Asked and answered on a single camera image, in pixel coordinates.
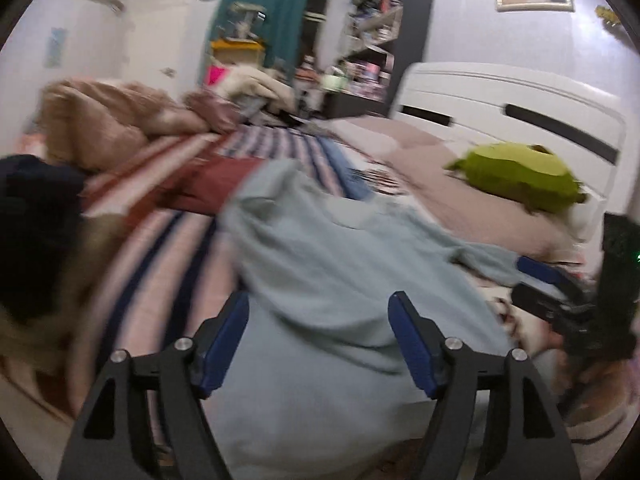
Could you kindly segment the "tan ribbed duvet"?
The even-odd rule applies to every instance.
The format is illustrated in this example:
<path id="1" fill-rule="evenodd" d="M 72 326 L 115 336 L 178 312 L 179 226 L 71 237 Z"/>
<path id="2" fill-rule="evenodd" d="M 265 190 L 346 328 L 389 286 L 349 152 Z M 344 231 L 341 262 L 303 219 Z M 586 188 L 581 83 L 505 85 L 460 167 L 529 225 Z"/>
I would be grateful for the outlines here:
<path id="1" fill-rule="evenodd" d="M 169 94 L 121 80 L 67 78 L 40 93 L 47 161 L 88 172 L 113 169 L 157 136 L 206 133 L 207 122 Z"/>

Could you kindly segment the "dark red folded garment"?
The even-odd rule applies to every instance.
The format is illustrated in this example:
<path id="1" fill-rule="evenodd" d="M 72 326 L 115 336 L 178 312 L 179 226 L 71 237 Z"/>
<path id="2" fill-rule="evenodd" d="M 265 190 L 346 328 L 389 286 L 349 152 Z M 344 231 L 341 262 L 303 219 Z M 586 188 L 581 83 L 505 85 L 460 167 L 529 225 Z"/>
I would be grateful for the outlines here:
<path id="1" fill-rule="evenodd" d="M 253 156 L 194 159 L 139 200 L 129 217 L 141 220 L 160 208 L 219 214 L 228 198 L 264 162 Z"/>

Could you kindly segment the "blue wall poster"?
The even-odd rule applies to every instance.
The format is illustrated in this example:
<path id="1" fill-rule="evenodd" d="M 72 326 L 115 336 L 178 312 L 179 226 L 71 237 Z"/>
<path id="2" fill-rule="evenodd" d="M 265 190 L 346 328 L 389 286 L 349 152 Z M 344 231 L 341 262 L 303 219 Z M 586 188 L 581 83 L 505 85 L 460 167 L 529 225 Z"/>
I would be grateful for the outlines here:
<path id="1" fill-rule="evenodd" d="M 43 66 L 45 68 L 60 68 L 66 43 L 68 30 L 65 28 L 52 28 L 47 41 L 46 55 Z"/>

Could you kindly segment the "light blue long-sleeve shirt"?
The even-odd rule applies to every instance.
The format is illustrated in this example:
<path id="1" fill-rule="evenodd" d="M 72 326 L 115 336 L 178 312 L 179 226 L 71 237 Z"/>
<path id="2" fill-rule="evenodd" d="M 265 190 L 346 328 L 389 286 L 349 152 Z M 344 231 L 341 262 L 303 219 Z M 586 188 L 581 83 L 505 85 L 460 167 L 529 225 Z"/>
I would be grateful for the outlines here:
<path id="1" fill-rule="evenodd" d="M 387 317 L 404 292 L 479 352 L 514 346 L 473 275 L 520 280 L 506 248 L 459 240 L 385 197 L 329 194 L 292 159 L 256 169 L 221 215 L 250 319 L 206 416 L 237 479 L 355 479 L 420 438 L 433 404 Z"/>

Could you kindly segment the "pink ribbed pillow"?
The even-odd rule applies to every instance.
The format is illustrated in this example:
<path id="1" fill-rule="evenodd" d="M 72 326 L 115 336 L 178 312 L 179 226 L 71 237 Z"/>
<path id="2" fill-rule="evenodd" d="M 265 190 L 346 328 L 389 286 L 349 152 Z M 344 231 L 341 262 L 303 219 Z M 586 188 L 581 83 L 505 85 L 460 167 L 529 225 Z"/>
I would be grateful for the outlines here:
<path id="1" fill-rule="evenodd" d="M 497 245 L 545 262 L 582 263 L 584 256 L 563 222 L 468 185 L 445 167 L 457 155 L 447 144 L 401 148 L 385 157 L 411 194 L 452 235 Z"/>

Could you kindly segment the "olive green folded garment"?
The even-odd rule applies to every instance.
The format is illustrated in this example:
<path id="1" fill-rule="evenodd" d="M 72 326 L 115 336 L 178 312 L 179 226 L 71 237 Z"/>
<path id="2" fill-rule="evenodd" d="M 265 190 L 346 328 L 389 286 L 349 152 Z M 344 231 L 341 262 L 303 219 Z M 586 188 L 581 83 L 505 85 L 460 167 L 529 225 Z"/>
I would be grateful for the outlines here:
<path id="1" fill-rule="evenodd" d="M 13 310 L 1 309 L 1 355 L 52 375 L 125 234 L 121 214 L 82 219 L 62 269 L 49 281 L 26 281 Z"/>

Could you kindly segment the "mauve satin bag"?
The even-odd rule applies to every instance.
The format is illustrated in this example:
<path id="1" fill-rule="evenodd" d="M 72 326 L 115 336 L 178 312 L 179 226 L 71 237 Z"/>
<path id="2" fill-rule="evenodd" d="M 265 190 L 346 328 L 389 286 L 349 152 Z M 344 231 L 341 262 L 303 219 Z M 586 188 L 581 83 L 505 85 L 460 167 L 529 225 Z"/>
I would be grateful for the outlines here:
<path id="1" fill-rule="evenodd" d="M 234 133 L 241 123 L 239 107 L 207 88 L 186 92 L 183 102 L 219 134 Z"/>

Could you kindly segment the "striped fleece bed blanket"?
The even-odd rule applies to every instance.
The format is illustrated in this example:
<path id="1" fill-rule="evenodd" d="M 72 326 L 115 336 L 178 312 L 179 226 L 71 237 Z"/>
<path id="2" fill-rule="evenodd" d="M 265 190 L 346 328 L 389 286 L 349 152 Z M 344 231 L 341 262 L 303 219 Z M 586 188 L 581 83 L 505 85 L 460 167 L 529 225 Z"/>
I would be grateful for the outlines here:
<path id="1" fill-rule="evenodd" d="M 141 220 L 129 217 L 146 194 L 197 158 L 213 155 L 261 159 L 299 159 L 328 190 L 338 196 L 387 196 L 423 209 L 385 157 L 374 158 L 346 144 L 331 131 L 320 136 L 276 127 L 250 127 L 218 141 L 213 136 L 169 138 L 103 176 L 91 180 L 89 217 L 121 214 L 124 240 L 94 291 L 76 328 L 63 367 L 49 375 L 1 356 L 2 377 L 51 417 L 70 420 L 93 380 L 93 360 L 106 323 L 123 292 L 130 292 L 116 339 L 127 349 L 145 353 L 160 348 L 166 335 L 192 332 L 214 314 L 229 291 L 230 249 L 214 217 L 171 209 L 154 210 Z M 554 262 L 577 270 L 591 266 L 594 242 L 593 200 L 577 205 L 560 219 L 582 251 L 582 263 Z"/>

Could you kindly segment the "teal curtain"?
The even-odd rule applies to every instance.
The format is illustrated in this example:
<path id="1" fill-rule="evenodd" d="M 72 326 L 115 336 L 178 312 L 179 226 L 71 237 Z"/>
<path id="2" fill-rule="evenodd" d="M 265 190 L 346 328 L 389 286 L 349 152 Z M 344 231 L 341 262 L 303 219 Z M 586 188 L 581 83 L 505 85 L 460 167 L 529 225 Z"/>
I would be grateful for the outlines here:
<path id="1" fill-rule="evenodd" d="M 266 20 L 258 27 L 258 37 L 264 42 L 264 66 L 271 68 L 275 62 L 283 63 L 285 80 L 294 78 L 298 61 L 300 34 L 307 0 L 220 0 L 209 20 L 203 44 L 197 82 L 203 82 L 210 55 L 210 43 L 219 38 L 227 27 L 232 3 L 242 2 L 262 6 L 266 11 Z"/>

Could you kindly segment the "green avocado plush toy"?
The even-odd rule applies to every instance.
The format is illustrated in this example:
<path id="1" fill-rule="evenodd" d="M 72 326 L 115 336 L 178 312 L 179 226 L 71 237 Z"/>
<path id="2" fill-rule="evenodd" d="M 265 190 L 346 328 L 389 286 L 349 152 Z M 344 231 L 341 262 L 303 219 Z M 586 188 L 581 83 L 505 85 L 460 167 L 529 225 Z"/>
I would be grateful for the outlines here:
<path id="1" fill-rule="evenodd" d="M 522 204 L 528 212 L 562 214 L 588 195 L 558 155 L 542 145 L 483 144 L 444 167 L 467 184 Z"/>

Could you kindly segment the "white door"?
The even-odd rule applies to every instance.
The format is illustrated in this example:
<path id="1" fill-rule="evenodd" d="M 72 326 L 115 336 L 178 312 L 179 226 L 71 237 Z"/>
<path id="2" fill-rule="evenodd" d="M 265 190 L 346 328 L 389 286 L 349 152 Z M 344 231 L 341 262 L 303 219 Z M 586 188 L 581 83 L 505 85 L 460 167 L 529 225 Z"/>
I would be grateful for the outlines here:
<path id="1" fill-rule="evenodd" d="M 122 79 L 164 90 L 172 98 L 178 96 L 178 65 L 187 15 L 185 4 L 132 12 Z"/>

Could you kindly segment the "yellow shelf unit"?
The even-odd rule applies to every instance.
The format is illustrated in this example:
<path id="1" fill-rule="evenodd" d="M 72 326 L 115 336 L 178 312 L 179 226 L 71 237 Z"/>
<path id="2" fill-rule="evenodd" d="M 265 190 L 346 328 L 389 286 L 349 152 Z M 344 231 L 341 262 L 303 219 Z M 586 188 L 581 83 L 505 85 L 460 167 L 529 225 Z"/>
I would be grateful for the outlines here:
<path id="1" fill-rule="evenodd" d="M 254 40 L 217 39 L 210 43 L 213 59 L 224 65 L 250 65 L 262 67 L 265 47 Z"/>

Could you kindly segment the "cream blanket pile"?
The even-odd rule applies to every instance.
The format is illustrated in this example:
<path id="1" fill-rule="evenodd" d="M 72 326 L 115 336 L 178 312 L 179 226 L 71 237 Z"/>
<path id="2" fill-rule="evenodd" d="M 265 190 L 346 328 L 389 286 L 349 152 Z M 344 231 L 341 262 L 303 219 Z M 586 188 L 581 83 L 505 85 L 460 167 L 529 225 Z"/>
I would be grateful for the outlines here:
<path id="1" fill-rule="evenodd" d="M 210 88 L 228 101 L 238 96 L 259 96 L 270 101 L 274 110 L 296 111 L 294 90 L 256 66 L 231 65 Z"/>

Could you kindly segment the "white bed headboard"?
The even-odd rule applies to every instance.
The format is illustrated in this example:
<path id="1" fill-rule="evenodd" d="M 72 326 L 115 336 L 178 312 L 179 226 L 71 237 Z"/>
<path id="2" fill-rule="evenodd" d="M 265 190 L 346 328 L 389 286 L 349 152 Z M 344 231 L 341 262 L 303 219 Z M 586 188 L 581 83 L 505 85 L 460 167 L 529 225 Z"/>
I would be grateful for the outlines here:
<path id="1" fill-rule="evenodd" d="M 443 139 L 542 145 L 610 211 L 626 211 L 634 194 L 634 118 L 617 96 L 561 75 L 489 63 L 416 63 L 401 79 L 390 117 Z"/>

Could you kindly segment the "dark bookshelf with items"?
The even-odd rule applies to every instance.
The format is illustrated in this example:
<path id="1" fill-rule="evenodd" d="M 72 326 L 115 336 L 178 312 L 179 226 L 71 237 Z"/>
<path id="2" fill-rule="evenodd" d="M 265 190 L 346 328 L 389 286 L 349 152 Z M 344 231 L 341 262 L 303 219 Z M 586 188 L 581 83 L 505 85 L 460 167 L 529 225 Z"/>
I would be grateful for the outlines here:
<path id="1" fill-rule="evenodd" d="M 385 116 L 408 68 L 423 60 L 434 0 L 352 0 L 343 27 L 342 74 L 326 92 L 327 118 Z"/>

